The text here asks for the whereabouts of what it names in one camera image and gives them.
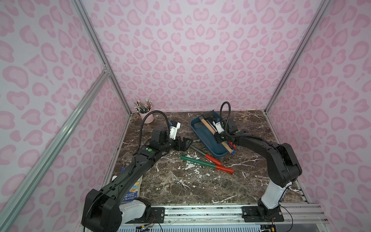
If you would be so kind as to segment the wooden handle hammer tool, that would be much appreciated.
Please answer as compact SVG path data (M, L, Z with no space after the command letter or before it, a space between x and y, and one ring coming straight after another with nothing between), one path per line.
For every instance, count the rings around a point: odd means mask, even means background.
M200 116L199 120L204 124L204 126L213 134L215 135L216 130L213 129L213 127L204 119L204 117ZM229 145L227 145L225 142L219 142L229 153L233 153L234 150L232 150Z

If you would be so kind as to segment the teal plastic storage box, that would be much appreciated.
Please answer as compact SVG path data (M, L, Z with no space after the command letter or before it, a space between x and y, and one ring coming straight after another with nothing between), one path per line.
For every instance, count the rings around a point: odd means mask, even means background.
M211 156L216 159L221 159L231 153L229 153L221 144L217 142L214 135L204 126L199 120L200 116L195 117L191 122L190 126L195 132L200 141L209 150Z

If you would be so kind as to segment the grey rake red handle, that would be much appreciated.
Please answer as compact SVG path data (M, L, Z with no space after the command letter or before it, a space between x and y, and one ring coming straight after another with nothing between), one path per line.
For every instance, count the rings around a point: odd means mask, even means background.
M202 154L206 159L208 159L209 161L211 161L213 164L216 164L216 165L222 165L222 163L217 160L216 158L206 154L205 152L203 152L202 150L198 149L197 147L195 147L194 145L190 145L190 148L197 151L198 153Z

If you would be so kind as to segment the green rake red handle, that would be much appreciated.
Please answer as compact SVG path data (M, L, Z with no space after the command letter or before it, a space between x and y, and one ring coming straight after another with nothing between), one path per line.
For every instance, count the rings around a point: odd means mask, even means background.
M214 168L214 169L217 169L217 170L220 170L220 171L224 171L224 172L227 172L227 173L230 173L230 174L234 174L233 169L227 168L227 167L224 167L224 166L221 166L221 165L208 163L208 162L201 161L201 160L198 160L198 159L192 159L192 158L186 157L186 156L181 156L180 158L182 160L186 160L188 162L195 163L195 164L198 164L198 165L201 165L201 166L207 166L207 167Z

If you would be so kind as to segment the silver tool blue handle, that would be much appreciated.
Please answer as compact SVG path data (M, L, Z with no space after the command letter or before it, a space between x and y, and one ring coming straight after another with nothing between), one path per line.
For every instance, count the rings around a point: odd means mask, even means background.
M221 123L220 119L213 120L213 125L215 126L219 135L221 135L221 133L224 132L224 129L222 128L222 123ZM231 153L231 154L235 153L235 150L233 149L233 147L228 142L224 141L223 145L229 151L229 153Z

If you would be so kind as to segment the grey hoe red handle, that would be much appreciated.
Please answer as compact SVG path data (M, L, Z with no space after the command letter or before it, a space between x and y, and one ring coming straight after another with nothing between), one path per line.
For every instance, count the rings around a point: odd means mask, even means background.
M204 117L204 119L206 120L206 119L212 117L213 115L214 115L214 111L209 111L209 112L207 112L207 113L205 113L201 116Z

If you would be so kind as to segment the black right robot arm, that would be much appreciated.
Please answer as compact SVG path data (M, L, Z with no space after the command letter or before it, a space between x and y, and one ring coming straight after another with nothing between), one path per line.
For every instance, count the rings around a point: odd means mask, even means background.
M231 119L231 104L222 103L219 116L223 131L215 136L218 143L229 143L245 147L262 156L267 163L270 179L263 196L258 200L257 215L262 220L273 218L280 212L280 203L290 186L302 174L302 168L288 143L269 142L262 137L239 130Z

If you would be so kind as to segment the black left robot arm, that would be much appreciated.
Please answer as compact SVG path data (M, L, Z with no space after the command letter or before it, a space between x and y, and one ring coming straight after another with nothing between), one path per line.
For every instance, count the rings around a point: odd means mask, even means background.
M132 186L148 172L157 161L170 151L187 151L192 139L180 137L180 122L170 121L162 111L155 110L165 119L165 126L152 130L151 138L138 142L129 166L100 190L91 190L85 199L82 225L93 232L116 232L123 223L120 205Z

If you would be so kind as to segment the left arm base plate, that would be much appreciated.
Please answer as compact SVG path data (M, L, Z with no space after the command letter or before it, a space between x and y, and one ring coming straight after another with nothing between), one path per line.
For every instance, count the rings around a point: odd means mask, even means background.
M145 210L144 214L140 218L133 219L128 223L150 223L154 221L155 223L163 223L165 217L164 207L149 207Z

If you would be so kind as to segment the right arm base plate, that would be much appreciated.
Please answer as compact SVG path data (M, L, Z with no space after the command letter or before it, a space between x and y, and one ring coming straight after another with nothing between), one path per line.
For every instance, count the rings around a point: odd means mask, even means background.
M245 222L284 222L280 206L274 209L266 209L265 206L244 206L242 218Z

